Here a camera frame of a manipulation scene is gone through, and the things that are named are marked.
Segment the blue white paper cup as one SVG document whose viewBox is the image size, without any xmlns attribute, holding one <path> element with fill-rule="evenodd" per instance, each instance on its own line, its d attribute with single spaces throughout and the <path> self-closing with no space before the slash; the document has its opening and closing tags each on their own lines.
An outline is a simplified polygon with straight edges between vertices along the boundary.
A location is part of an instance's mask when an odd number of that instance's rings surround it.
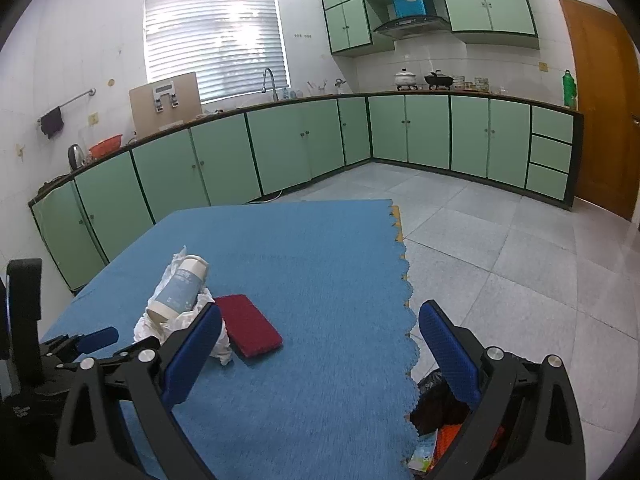
<svg viewBox="0 0 640 480">
<path fill-rule="evenodd" d="M 160 324 L 190 311 L 204 285 L 208 267 L 205 259 L 187 255 L 185 249 L 175 254 L 148 301 L 145 313 Z"/>
</svg>

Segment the large orange foam net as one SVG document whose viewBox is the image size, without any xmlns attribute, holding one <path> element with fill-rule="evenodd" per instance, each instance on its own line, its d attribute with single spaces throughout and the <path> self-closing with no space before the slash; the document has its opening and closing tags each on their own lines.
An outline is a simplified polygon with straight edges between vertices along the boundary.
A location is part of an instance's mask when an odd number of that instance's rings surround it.
<svg viewBox="0 0 640 480">
<path fill-rule="evenodd" d="M 462 428 L 461 424 L 457 425 L 445 425 L 442 428 L 437 430 L 437 438 L 435 451 L 432 460 L 432 466 L 435 466 L 445 455 L 451 443 L 454 442 L 454 439 L 457 437 L 458 433 Z M 492 439 L 490 449 L 495 448 L 502 435 L 504 434 L 503 426 L 500 426 L 495 434 L 495 437 Z"/>
</svg>

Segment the light blue drink carton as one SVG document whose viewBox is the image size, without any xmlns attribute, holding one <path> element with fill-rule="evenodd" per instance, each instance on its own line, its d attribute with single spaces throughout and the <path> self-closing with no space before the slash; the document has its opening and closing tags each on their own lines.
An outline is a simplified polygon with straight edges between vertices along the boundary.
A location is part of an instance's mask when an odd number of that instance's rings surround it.
<svg viewBox="0 0 640 480">
<path fill-rule="evenodd" d="M 416 448 L 408 461 L 408 468 L 413 474 L 427 474 L 432 469 L 436 444 L 436 431 L 418 437 Z"/>
</svg>

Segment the black trash bin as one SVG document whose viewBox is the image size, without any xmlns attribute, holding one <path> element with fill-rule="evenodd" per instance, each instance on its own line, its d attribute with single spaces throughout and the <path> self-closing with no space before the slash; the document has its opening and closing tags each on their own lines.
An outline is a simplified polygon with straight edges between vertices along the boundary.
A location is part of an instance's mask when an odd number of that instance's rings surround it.
<svg viewBox="0 0 640 480">
<path fill-rule="evenodd" d="M 439 430 L 445 425 L 463 425 L 471 415 L 470 408 L 458 401 L 439 368 L 435 368 L 418 382 L 419 401 L 409 419 L 418 436 Z M 426 479 L 427 474 L 412 474 L 415 479 Z"/>
</svg>

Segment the green lower kitchen cabinets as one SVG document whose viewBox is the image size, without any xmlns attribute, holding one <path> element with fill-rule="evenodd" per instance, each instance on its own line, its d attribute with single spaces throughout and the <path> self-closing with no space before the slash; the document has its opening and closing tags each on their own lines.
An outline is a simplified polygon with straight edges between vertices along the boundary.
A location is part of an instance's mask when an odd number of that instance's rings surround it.
<svg viewBox="0 0 640 480">
<path fill-rule="evenodd" d="M 562 208 L 574 203 L 584 118 L 464 92 L 325 96 L 220 113 L 118 148 L 43 188 L 29 209 L 78 292 L 175 211 L 247 204 L 363 162 L 483 181 Z"/>
</svg>

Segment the green kitchen cabinets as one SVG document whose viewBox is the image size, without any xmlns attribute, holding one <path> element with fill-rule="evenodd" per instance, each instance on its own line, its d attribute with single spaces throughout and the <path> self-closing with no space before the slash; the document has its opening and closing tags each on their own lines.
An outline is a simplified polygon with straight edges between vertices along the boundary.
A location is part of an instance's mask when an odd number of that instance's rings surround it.
<svg viewBox="0 0 640 480">
<path fill-rule="evenodd" d="M 321 0 L 331 53 L 360 56 L 393 50 L 399 40 L 375 34 L 396 20 L 393 0 Z M 539 39 L 528 0 L 424 0 L 426 15 L 450 23 L 466 44 L 504 44 L 537 49 Z"/>
<path fill-rule="evenodd" d="M 363 162 L 483 181 L 562 208 L 574 203 L 584 118 L 464 92 L 325 96 L 220 113 L 118 148 L 43 188 L 29 209 L 78 292 L 175 211 L 247 204 Z"/>
</svg>

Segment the green upper kitchen cabinets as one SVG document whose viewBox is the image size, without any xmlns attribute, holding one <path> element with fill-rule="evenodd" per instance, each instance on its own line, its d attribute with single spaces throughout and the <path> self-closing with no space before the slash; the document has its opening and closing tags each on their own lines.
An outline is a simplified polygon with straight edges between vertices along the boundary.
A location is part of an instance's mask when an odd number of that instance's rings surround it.
<svg viewBox="0 0 640 480">
<path fill-rule="evenodd" d="M 321 0 L 331 53 L 360 56 L 393 50 L 399 40 L 375 34 L 396 20 L 393 0 Z M 528 0 L 424 0 L 426 15 L 450 23 L 466 44 L 504 44 L 537 49 L 539 39 Z"/>
</svg>

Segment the dark red sponge pad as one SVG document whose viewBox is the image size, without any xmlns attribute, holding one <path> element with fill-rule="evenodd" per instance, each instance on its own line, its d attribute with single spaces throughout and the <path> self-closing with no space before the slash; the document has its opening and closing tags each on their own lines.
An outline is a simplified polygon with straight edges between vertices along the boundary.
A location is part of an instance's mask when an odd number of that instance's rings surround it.
<svg viewBox="0 0 640 480">
<path fill-rule="evenodd" d="M 282 346 L 279 332 L 247 296 L 217 297 L 215 304 L 226 323 L 232 344 L 243 358 L 257 358 Z"/>
</svg>

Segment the blue table mat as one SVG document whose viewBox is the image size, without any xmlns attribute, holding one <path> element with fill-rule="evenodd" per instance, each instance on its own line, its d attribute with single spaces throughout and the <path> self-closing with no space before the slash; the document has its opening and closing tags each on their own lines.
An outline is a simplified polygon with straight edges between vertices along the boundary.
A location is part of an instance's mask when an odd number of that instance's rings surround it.
<svg viewBox="0 0 640 480">
<path fill-rule="evenodd" d="M 174 212 L 87 284 L 49 335 L 113 326 L 129 344 L 180 250 L 207 261 L 213 296 L 247 297 L 283 340 L 254 360 L 209 360 L 175 408 L 217 478 L 409 477 L 419 350 L 388 200 Z"/>
</svg>

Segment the steel electric kettle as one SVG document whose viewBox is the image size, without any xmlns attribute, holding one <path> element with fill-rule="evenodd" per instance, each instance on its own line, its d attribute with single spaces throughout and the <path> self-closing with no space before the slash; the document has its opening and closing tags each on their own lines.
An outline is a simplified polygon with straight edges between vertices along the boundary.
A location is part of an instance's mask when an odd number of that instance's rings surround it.
<svg viewBox="0 0 640 480">
<path fill-rule="evenodd" d="M 70 171 L 77 171 L 86 166 L 86 155 L 79 144 L 72 144 L 67 150 L 67 160 Z"/>
</svg>

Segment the orange plastic basin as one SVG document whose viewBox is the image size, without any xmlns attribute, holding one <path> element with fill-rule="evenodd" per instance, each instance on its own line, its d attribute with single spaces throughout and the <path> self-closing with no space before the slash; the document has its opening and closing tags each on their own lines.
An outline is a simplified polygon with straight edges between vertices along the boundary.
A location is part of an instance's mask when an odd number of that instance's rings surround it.
<svg viewBox="0 0 640 480">
<path fill-rule="evenodd" d="M 110 136 L 109 138 L 94 144 L 89 148 L 89 153 L 94 160 L 97 160 L 118 151 L 121 146 L 122 135 L 115 134 L 114 136 Z"/>
</svg>

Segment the dark hanging towel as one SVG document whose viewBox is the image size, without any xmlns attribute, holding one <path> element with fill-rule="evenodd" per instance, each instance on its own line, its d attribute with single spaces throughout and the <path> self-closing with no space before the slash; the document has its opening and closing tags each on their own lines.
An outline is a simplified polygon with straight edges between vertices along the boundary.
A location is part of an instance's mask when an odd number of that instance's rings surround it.
<svg viewBox="0 0 640 480">
<path fill-rule="evenodd" d="M 39 119 L 39 125 L 41 132 L 51 139 L 56 136 L 64 128 L 64 122 L 62 117 L 61 107 L 57 106 L 49 110 L 47 114 L 44 114 Z"/>
</svg>

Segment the brown cardboard box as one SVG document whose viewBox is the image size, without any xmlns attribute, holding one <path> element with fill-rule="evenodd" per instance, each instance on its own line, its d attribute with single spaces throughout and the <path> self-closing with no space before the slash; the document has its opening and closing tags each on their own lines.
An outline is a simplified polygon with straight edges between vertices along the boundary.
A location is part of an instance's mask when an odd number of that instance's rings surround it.
<svg viewBox="0 0 640 480">
<path fill-rule="evenodd" d="M 138 139 L 184 126 L 202 114 L 195 72 L 133 88 L 129 101 Z"/>
</svg>

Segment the black wok pan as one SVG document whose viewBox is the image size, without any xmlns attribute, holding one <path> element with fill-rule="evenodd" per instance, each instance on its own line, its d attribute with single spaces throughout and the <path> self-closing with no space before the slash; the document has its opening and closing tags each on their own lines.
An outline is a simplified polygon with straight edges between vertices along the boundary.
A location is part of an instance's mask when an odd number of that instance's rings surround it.
<svg viewBox="0 0 640 480">
<path fill-rule="evenodd" d="M 433 70 L 431 73 L 425 75 L 424 81 L 430 90 L 451 90 L 454 85 L 454 78 L 442 73 L 440 70 Z"/>
</svg>

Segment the white cooking pot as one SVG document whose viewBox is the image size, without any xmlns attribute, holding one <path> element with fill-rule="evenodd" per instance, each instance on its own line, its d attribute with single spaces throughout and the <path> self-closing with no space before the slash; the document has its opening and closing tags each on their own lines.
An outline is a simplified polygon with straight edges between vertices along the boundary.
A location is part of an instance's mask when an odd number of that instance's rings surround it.
<svg viewBox="0 0 640 480">
<path fill-rule="evenodd" d="M 402 68 L 394 75 L 394 84 L 398 91 L 416 90 L 418 88 L 418 78 L 416 74 L 406 68 Z"/>
</svg>

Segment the green thermos bottle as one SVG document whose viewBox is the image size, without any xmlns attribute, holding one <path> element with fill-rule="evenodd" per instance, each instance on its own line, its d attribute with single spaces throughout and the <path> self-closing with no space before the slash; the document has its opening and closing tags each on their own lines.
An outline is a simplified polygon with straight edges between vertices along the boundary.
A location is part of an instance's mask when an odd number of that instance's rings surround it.
<svg viewBox="0 0 640 480">
<path fill-rule="evenodd" d="M 563 104 L 571 110 L 577 108 L 577 86 L 576 81 L 570 72 L 566 70 L 562 76 Z"/>
</svg>

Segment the chrome sink faucet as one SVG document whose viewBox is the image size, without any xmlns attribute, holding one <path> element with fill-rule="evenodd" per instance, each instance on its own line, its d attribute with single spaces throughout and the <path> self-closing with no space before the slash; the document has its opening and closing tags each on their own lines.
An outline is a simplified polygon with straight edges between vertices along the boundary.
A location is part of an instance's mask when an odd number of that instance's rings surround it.
<svg viewBox="0 0 640 480">
<path fill-rule="evenodd" d="M 262 72 L 262 93 L 267 92 L 271 93 L 273 102 L 279 101 L 276 78 L 274 78 L 273 71 L 269 67 L 266 67 Z"/>
</svg>

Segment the brown wooden door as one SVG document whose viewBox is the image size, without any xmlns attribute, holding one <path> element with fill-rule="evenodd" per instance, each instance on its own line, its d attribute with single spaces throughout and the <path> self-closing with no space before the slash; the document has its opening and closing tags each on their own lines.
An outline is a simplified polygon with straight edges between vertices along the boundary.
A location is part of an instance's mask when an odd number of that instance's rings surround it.
<svg viewBox="0 0 640 480">
<path fill-rule="evenodd" d="M 584 116 L 576 194 L 630 220 L 639 193 L 639 65 L 617 15 L 559 0 L 572 45 L 577 108 Z"/>
</svg>

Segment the black range hood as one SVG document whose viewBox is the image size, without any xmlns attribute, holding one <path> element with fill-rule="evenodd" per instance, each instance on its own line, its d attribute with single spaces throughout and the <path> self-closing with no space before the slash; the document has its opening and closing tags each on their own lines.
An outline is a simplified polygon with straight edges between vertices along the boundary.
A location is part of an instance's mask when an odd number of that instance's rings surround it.
<svg viewBox="0 0 640 480">
<path fill-rule="evenodd" d="M 378 26 L 373 32 L 393 40 L 401 40 L 439 30 L 450 32 L 450 23 L 437 15 L 415 15 L 388 21 Z"/>
</svg>

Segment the white window blind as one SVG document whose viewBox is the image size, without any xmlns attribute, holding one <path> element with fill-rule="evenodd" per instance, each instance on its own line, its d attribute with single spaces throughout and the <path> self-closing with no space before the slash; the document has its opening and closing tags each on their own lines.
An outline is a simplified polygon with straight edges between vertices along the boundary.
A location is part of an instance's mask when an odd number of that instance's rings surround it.
<svg viewBox="0 0 640 480">
<path fill-rule="evenodd" d="M 204 103 L 290 85 L 278 0 L 143 0 L 149 82 L 196 73 Z"/>
</svg>

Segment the blue box above hood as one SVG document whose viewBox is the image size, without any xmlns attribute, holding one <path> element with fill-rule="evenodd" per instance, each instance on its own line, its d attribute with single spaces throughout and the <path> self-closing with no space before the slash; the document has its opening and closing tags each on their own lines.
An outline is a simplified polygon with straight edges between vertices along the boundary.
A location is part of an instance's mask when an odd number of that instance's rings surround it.
<svg viewBox="0 0 640 480">
<path fill-rule="evenodd" d="M 410 18 L 410 16 L 426 15 L 424 0 L 393 0 L 396 18 Z"/>
</svg>

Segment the metal towel rail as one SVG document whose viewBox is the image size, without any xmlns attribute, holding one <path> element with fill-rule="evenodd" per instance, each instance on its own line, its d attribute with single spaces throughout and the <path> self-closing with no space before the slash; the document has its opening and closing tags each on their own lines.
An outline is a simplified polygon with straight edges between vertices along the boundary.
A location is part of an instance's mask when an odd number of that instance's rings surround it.
<svg viewBox="0 0 640 480">
<path fill-rule="evenodd" d="M 79 93 L 77 96 L 73 96 L 72 98 L 68 99 L 67 101 L 61 103 L 58 106 L 58 108 L 66 107 L 67 105 L 70 105 L 73 102 L 81 100 L 82 98 L 92 98 L 95 95 L 96 95 L 96 88 L 90 88 L 87 91 Z M 39 117 L 38 120 L 37 120 L 37 124 L 41 125 L 43 118 L 48 116 L 50 113 L 51 113 L 51 111 L 49 110 L 46 114 L 44 114 L 43 116 Z"/>
</svg>

